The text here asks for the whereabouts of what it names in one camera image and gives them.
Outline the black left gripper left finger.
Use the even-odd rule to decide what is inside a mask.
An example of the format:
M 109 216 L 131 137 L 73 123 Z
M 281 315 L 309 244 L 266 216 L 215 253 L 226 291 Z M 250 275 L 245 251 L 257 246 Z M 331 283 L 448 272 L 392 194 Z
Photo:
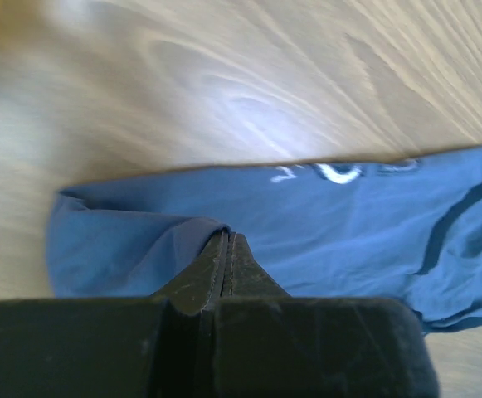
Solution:
M 210 397 L 229 235 L 156 294 L 0 301 L 0 397 Z

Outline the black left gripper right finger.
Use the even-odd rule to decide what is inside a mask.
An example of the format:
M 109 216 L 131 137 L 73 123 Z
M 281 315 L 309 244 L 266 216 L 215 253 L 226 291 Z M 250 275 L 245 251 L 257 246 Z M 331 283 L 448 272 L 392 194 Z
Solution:
M 435 397 L 414 313 L 391 298 L 293 298 L 231 237 L 214 312 L 217 397 Z

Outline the blue-grey tank top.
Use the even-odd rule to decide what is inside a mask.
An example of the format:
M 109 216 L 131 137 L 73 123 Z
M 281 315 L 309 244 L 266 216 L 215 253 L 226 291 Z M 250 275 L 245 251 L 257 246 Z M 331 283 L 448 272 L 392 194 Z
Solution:
M 398 299 L 427 332 L 482 326 L 482 146 L 397 163 L 211 167 L 61 189 L 59 297 L 152 294 L 218 231 L 299 297 Z

